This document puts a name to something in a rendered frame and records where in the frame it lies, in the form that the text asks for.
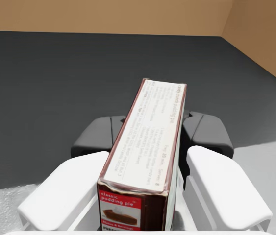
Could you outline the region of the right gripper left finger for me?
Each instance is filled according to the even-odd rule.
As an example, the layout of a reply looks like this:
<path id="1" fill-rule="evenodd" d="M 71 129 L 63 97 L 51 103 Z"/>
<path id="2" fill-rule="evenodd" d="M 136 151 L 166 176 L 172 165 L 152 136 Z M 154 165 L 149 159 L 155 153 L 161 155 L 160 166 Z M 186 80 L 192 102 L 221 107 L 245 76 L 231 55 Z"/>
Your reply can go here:
<path id="1" fill-rule="evenodd" d="M 54 170 L 19 206 L 22 230 L 74 230 L 97 201 L 96 181 L 125 116 L 99 117 Z"/>

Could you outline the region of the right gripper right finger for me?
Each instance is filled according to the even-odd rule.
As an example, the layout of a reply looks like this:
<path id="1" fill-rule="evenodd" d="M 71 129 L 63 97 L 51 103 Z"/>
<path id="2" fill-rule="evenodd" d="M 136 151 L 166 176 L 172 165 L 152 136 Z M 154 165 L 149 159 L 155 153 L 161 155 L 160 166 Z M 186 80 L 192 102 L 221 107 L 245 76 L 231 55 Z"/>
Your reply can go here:
<path id="1" fill-rule="evenodd" d="M 273 214 L 244 170 L 222 121 L 187 112 L 183 118 L 175 231 L 266 231 Z"/>

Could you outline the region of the red and white carton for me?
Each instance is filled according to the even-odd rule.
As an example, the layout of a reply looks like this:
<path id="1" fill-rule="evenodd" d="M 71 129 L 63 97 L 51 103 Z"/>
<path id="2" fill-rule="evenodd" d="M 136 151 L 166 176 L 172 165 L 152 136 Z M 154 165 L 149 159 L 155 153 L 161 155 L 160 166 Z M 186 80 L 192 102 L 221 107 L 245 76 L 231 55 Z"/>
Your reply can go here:
<path id="1" fill-rule="evenodd" d="M 103 231 L 172 228 L 186 85 L 143 79 L 97 180 Z"/>

